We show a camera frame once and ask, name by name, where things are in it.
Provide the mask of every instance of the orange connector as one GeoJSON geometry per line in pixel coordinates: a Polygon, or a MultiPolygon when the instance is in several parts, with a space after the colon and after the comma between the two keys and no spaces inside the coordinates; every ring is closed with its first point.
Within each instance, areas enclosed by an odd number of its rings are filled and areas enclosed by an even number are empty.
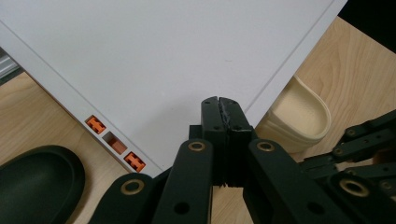
{"type": "Polygon", "coordinates": [[[85,120],[85,122],[97,134],[101,133],[106,128],[106,126],[99,119],[97,119],[94,115],[90,116],[87,120],[85,120]]]}
{"type": "Polygon", "coordinates": [[[130,152],[125,158],[125,161],[134,168],[138,173],[143,170],[146,164],[140,160],[133,152],[130,152]]]}

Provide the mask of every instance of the wooden surface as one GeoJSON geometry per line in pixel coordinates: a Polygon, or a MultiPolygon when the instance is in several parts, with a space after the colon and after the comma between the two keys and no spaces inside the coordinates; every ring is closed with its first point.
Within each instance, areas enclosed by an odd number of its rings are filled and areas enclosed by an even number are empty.
{"type": "MultiPolygon", "coordinates": [[[[297,72],[328,105],[332,127],[300,161],[332,149],[344,129],[396,109],[396,55],[336,19],[297,72]]],[[[86,186],[69,223],[87,223],[110,184],[126,171],[27,75],[0,87],[0,164],[34,147],[73,150],[86,186]]],[[[215,188],[213,223],[251,223],[241,189],[215,188]]]]}

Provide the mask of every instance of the wooden table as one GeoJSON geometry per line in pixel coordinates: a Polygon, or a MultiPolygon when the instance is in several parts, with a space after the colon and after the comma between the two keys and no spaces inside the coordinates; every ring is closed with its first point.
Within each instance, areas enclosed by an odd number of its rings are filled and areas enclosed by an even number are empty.
{"type": "MultiPolygon", "coordinates": [[[[328,105],[332,127],[305,157],[331,150],[344,129],[396,109],[396,55],[337,18],[297,74],[328,105]]],[[[86,186],[69,223],[87,223],[110,184],[127,172],[29,76],[0,88],[0,164],[34,147],[73,150],[86,186]]],[[[215,188],[213,223],[251,223],[241,189],[215,188]]]]}

